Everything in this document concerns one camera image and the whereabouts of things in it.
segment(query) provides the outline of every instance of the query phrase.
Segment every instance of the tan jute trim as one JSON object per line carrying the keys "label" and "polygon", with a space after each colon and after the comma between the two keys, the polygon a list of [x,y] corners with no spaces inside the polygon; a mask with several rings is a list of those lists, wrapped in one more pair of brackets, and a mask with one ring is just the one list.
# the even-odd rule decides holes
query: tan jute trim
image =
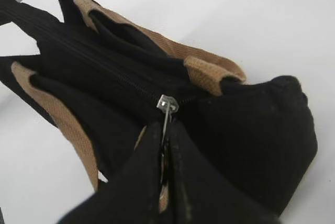
{"label": "tan jute trim", "polygon": [[158,210],[162,213],[166,210],[169,204],[169,184],[162,188],[161,195],[159,197]]}
{"label": "tan jute trim", "polygon": [[220,81],[224,77],[238,77],[215,64],[208,63],[195,57],[188,57],[184,61],[192,83],[207,90],[215,96],[221,96]]}
{"label": "tan jute trim", "polygon": [[139,143],[141,142],[141,139],[142,139],[144,133],[146,132],[146,129],[147,129],[147,126],[144,126],[143,129],[141,130],[140,134],[138,135],[137,141],[136,141],[135,146],[134,146],[134,150],[136,150]]}
{"label": "tan jute trim", "polygon": [[128,24],[132,25],[138,30],[140,30],[142,33],[147,35],[151,40],[153,40],[162,50],[164,50],[167,54],[181,58],[186,59],[189,56],[193,56],[195,58],[201,59],[203,61],[206,61],[208,63],[215,64],[217,66],[220,66],[224,69],[226,69],[228,72],[232,73],[237,79],[244,82],[246,80],[245,73],[242,71],[242,69],[235,64],[233,61],[220,57],[218,55],[215,55],[213,53],[207,52],[202,49],[186,46],[183,44],[180,44],[178,42],[174,42],[161,34],[151,31],[149,29],[145,29],[143,27],[140,27],[131,21],[127,20],[125,17],[119,15],[116,12],[113,12],[111,10],[105,9],[101,7],[99,4],[95,3],[92,0],[73,0],[75,5],[79,8],[80,12],[82,13],[82,17],[88,27],[91,27],[92,29],[96,30],[96,27],[91,20],[91,18],[88,16],[89,12],[92,10],[97,10],[101,13],[103,13],[105,16],[109,17],[111,20],[113,20],[116,23],[119,24]]}
{"label": "tan jute trim", "polygon": [[98,169],[93,147],[77,119],[60,100],[32,86],[30,77],[36,72],[23,67],[18,62],[14,62],[12,73],[22,89],[50,114],[60,131],[71,142],[96,190],[98,187]]}

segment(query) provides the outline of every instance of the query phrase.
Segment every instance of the white table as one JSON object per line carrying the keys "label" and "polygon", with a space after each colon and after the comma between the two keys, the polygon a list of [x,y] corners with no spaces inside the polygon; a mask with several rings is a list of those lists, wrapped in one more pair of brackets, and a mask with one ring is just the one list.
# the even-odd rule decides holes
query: white table
{"label": "white table", "polygon": [[[235,60],[249,83],[297,76],[315,117],[319,151],[282,220],[335,223],[335,0],[96,1],[171,39]],[[62,20],[57,0],[24,2]],[[0,39],[0,55],[38,53],[34,40],[13,24],[0,28]],[[6,224],[55,223],[92,192],[57,129],[0,86],[0,207]]]}

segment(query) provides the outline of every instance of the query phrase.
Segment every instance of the metal zipper pull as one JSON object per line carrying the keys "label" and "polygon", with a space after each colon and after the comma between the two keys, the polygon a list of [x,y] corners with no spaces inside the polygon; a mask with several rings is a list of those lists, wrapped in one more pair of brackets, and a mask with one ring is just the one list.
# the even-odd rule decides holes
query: metal zipper pull
{"label": "metal zipper pull", "polygon": [[169,140],[166,138],[166,127],[171,122],[171,114],[179,109],[177,101],[173,97],[162,95],[157,103],[157,108],[164,114],[163,134],[161,140],[161,178],[160,178],[160,200],[159,212],[163,212],[169,202],[169,185],[168,185],[168,170],[169,170]]}

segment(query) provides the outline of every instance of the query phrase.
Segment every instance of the zipper track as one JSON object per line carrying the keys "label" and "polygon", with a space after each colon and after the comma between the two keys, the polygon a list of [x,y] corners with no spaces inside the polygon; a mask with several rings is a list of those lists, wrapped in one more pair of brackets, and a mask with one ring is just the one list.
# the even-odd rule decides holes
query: zipper track
{"label": "zipper track", "polygon": [[[21,15],[17,15],[17,14],[13,14],[12,11],[8,11],[12,16],[18,18],[18,19],[24,19],[26,21],[29,21],[30,23],[32,23],[32,20],[26,19],[26,17],[23,17]],[[48,30],[46,26],[42,26],[39,24],[34,24],[34,27],[38,28],[38,30],[41,32],[41,35],[46,35],[47,37],[51,37],[52,39],[54,39],[55,41],[57,41],[59,44],[65,46],[66,48],[74,51],[75,53],[78,53],[79,55],[83,55],[84,58],[78,58],[77,55],[74,54],[74,57],[78,58],[79,60],[83,60],[83,62],[85,62],[87,65],[89,66],[93,66],[95,67],[96,70],[101,70],[101,68],[103,68],[106,72],[108,72],[109,74],[112,74],[119,83],[121,84],[125,84],[126,86],[130,86],[131,88],[135,89],[139,94],[141,94],[142,96],[144,96],[145,98],[149,99],[151,102],[154,103],[154,106],[157,104],[160,95],[154,91],[152,91],[151,89],[148,89],[147,87],[145,87],[145,85],[138,85],[137,83],[134,83],[131,81],[131,78],[125,74],[125,73],[120,73],[120,71],[115,68],[113,65],[108,65],[106,66],[105,64],[99,63],[99,61],[97,61],[96,59],[94,59],[94,56],[92,56],[93,54],[87,54],[86,52],[84,52],[83,50],[80,49],[80,47],[74,47],[66,42],[64,42],[64,40],[62,40],[62,38],[60,38],[57,34],[54,34],[50,31],[50,29]],[[100,51],[100,49],[96,49],[95,46],[93,46],[93,50],[96,51]]]}
{"label": "zipper track", "polygon": [[[50,27],[45,26],[44,24],[39,24],[39,23],[34,22],[33,19],[29,19],[29,16],[23,16],[19,12],[15,12],[13,10],[10,10],[10,8],[7,11],[13,17],[15,17],[17,19],[20,19],[20,20],[27,21],[30,24],[33,24],[34,27],[37,28],[37,30],[40,32],[40,34],[42,36],[52,38],[57,43],[59,43],[60,45],[64,46],[65,48],[68,48],[71,51],[73,51],[73,52],[77,53],[78,55],[82,56],[82,57],[78,57],[76,54],[73,54],[74,57],[83,61],[88,66],[93,67],[100,72],[101,72],[101,68],[104,69],[106,72],[101,72],[101,74],[105,75],[108,78],[110,78],[110,76],[106,75],[106,73],[111,74],[113,76],[113,78],[116,79],[121,85],[125,85],[127,87],[130,87],[130,88],[134,89],[143,98],[145,98],[146,100],[149,100],[149,102],[152,103],[152,105],[154,107],[157,105],[157,102],[159,101],[159,98],[162,95],[162,92],[158,93],[158,92],[146,87],[146,85],[139,85],[138,83],[133,82],[132,78],[129,75],[127,75],[124,72],[120,72],[120,70],[118,68],[116,68],[115,66],[113,66],[111,64],[106,65],[102,61],[99,61],[98,59],[95,59],[94,54],[92,54],[92,53],[88,54],[85,51],[83,51],[79,46],[71,45],[71,44],[67,43],[66,41],[63,40],[63,38],[61,38],[59,35],[57,35],[57,33],[52,33]],[[72,32],[78,34],[78,32],[75,31],[74,29],[71,28],[71,30],[72,30]],[[72,40],[76,41],[79,44],[83,44],[83,42],[81,42],[80,40],[78,40],[74,37],[72,38]],[[89,49],[97,51],[98,54],[107,55],[101,49],[99,49],[98,47],[96,47],[92,44],[89,47]],[[180,104],[180,105],[186,104],[188,102],[191,102],[191,101],[195,100],[196,97],[197,96],[192,96],[192,97],[189,97],[189,98],[178,100],[178,104]]]}

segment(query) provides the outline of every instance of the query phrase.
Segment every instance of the black bag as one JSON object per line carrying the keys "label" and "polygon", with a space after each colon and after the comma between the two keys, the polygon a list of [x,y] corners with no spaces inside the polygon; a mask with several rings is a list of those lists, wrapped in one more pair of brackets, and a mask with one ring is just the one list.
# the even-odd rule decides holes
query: black bag
{"label": "black bag", "polygon": [[60,223],[278,223],[317,151],[297,79],[244,85],[228,59],[93,0],[59,2],[64,23],[0,0],[0,24],[41,52],[0,58],[0,80],[62,131],[97,190]]}

